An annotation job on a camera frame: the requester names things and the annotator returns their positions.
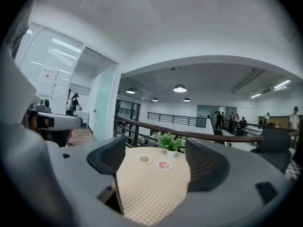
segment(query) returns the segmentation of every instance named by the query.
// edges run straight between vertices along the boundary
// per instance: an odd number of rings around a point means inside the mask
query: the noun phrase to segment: ceiling track
[[[254,79],[256,79],[257,77],[259,77],[265,70],[260,70],[257,71],[256,73],[254,73],[251,77],[249,77],[247,80],[245,80],[244,82],[242,82],[239,86],[237,86],[236,88],[231,90],[231,93],[234,93],[236,91],[238,91],[239,89],[241,89],[242,87],[246,86],[247,84],[249,84],[250,82],[252,82]]]

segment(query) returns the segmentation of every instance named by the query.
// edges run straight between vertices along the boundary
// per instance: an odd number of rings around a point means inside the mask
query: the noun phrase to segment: frosted glass door
[[[106,129],[109,127],[110,97],[113,93],[113,81],[116,74],[117,64],[103,57],[100,81],[97,89],[97,97],[94,113],[94,137],[98,140],[106,138]]]

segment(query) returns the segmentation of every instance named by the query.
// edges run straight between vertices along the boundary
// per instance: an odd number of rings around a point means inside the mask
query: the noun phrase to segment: white floor
[[[227,131],[222,131],[222,135],[224,135],[224,136],[234,136],[233,134],[230,134]],[[232,142],[232,147],[237,148],[237,149],[241,149],[241,150],[245,150],[245,151],[251,151],[252,149],[255,148],[252,145],[250,145],[249,143],[245,143],[245,142],[239,142],[239,143]]]

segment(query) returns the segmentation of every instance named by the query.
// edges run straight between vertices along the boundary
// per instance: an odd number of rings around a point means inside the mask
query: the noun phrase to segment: office chair
[[[122,215],[124,211],[116,174],[125,157],[125,139],[124,136],[119,137],[116,141],[90,152],[87,156],[88,163],[94,169],[101,174],[112,175],[114,177],[115,181],[113,185],[106,188],[98,196],[98,199]]]
[[[263,131],[263,140],[258,148],[251,150],[251,152],[263,157],[285,174],[291,160],[290,146],[291,139],[286,130],[266,129]]]
[[[188,192],[210,191],[224,182],[230,171],[224,155],[191,138],[187,138],[186,148],[190,169]]]

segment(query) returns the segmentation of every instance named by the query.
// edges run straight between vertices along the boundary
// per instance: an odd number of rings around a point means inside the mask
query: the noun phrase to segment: checkered tablecloth
[[[137,162],[141,154],[152,157],[152,162]],[[160,171],[155,164],[167,159],[166,150],[154,147],[137,147],[126,150],[117,181],[124,217],[137,223],[153,226],[169,215],[184,199],[190,181],[190,170],[185,154],[176,152],[171,161],[173,168]]]

